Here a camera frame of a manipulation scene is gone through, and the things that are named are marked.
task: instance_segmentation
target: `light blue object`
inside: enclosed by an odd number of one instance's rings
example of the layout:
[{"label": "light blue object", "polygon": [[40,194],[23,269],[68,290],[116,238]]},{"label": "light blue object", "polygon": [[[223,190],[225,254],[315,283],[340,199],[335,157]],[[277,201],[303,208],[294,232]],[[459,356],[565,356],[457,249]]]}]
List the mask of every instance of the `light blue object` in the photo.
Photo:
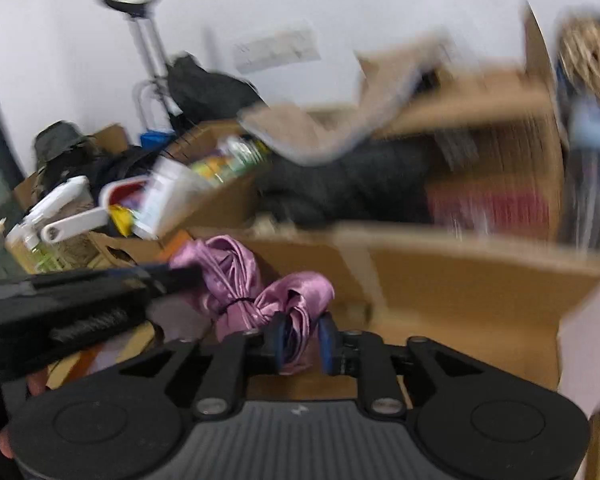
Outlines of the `light blue object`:
[{"label": "light blue object", "polygon": [[570,150],[600,152],[600,102],[591,94],[576,95],[569,116]]},{"label": "light blue object", "polygon": [[147,130],[140,136],[140,145],[146,150],[154,150],[161,146],[166,146],[172,140],[175,140],[176,134],[173,132],[158,132],[157,130]]}]

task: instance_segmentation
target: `gray ribbed panel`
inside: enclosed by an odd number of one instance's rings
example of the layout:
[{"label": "gray ribbed panel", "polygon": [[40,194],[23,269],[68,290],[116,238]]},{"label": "gray ribbed panel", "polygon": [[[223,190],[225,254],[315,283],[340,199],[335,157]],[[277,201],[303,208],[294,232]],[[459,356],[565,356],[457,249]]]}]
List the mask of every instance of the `gray ribbed panel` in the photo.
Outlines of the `gray ribbed panel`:
[{"label": "gray ribbed panel", "polygon": [[399,424],[369,420],[352,401],[247,402],[197,425],[151,480],[450,480]]}]

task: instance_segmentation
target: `pink satin fabric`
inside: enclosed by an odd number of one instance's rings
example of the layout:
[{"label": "pink satin fabric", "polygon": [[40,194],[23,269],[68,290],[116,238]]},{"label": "pink satin fabric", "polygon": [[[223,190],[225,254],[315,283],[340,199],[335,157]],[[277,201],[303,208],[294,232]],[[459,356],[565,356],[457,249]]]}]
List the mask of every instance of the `pink satin fabric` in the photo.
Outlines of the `pink satin fabric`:
[{"label": "pink satin fabric", "polygon": [[218,340],[232,332],[264,326],[276,312],[286,312],[292,329],[285,345],[285,370],[289,373],[306,367],[302,353],[318,318],[334,298],[333,286],[323,275],[295,272],[263,290],[255,256],[230,236],[187,243],[172,258],[171,266],[194,262],[202,266],[206,290],[192,291],[187,299],[215,320]]}]

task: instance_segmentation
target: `clear plastic bottle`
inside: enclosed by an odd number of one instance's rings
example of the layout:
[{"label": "clear plastic bottle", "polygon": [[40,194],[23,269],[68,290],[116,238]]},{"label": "clear plastic bottle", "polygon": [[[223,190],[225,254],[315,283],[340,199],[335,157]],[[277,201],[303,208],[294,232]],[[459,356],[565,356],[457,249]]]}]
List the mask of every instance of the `clear plastic bottle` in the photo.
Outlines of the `clear plastic bottle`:
[{"label": "clear plastic bottle", "polygon": [[65,270],[61,261],[40,241],[36,232],[26,224],[21,225],[22,240],[25,247],[31,253],[34,268],[37,273],[56,272]]}]

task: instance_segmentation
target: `finger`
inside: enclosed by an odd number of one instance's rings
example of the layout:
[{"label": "finger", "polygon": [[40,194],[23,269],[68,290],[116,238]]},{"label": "finger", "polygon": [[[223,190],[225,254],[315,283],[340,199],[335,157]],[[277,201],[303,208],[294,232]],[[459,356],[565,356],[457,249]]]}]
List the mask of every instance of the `finger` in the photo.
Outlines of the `finger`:
[{"label": "finger", "polygon": [[7,428],[0,431],[0,452],[7,458],[13,458],[11,444],[9,444],[9,433]]},{"label": "finger", "polygon": [[40,395],[46,391],[46,380],[48,380],[48,374],[46,368],[27,376],[27,386],[31,395]]}]

